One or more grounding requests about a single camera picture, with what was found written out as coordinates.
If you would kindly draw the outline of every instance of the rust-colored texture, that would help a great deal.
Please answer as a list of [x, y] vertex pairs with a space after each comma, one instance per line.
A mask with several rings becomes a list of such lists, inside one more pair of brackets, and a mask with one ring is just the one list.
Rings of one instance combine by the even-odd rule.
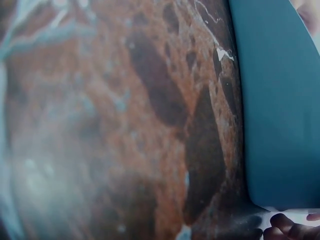
[[228, 1], [33, 2], [2, 54], [11, 236], [258, 240]]

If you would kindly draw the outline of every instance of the human hand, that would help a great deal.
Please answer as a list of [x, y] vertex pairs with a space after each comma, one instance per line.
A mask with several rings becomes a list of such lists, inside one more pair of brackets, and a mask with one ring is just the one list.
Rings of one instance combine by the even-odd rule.
[[[320, 220], [320, 214], [309, 214], [308, 221]], [[284, 214], [274, 215], [271, 226], [263, 233], [264, 240], [320, 240], [320, 226], [312, 227], [297, 224]]]
[[320, 0], [290, 0], [311, 35], [320, 30]]

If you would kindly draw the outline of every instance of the teal fabric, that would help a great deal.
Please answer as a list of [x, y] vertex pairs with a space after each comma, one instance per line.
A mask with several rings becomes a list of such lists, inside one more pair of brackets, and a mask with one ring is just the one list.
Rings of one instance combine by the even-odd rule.
[[229, 0], [251, 200], [320, 208], [320, 56], [289, 0]]

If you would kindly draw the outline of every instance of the white streak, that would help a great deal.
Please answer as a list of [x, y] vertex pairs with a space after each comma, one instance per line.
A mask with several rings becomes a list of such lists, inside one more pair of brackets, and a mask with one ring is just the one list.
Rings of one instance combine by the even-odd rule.
[[197, 9], [197, 4], [200, 4], [200, 5], [205, 9], [206, 14], [208, 14], [208, 16], [214, 21], [214, 23], [217, 24], [219, 21], [222, 20], [221, 18], [215, 19], [214, 16], [212, 16], [212, 15], [208, 12], [208, 9], [207, 9], [206, 5], [204, 5], [204, 4], [203, 4], [202, 2], [200, 2], [199, 0], [195, 0], [195, 9], [197, 10], [197, 12], [199, 12], [198, 9]]
[[218, 47], [216, 48], [216, 52], [218, 53], [218, 58], [219, 61], [221, 62], [221, 60], [223, 59], [224, 56], [226, 56], [228, 59], [231, 59], [232, 61], [234, 61], [234, 57], [230, 56], [230, 54], [224, 50], [224, 49], [219, 49]]

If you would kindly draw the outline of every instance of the glossy surface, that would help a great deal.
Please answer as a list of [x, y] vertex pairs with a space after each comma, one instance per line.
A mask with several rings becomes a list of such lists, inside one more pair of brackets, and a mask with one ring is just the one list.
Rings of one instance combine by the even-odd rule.
[[228, 2], [39, 3], [2, 51], [11, 238], [259, 239]]
[[231, 0], [230, 6], [250, 197], [262, 207], [320, 211], [319, 53], [289, 1]]

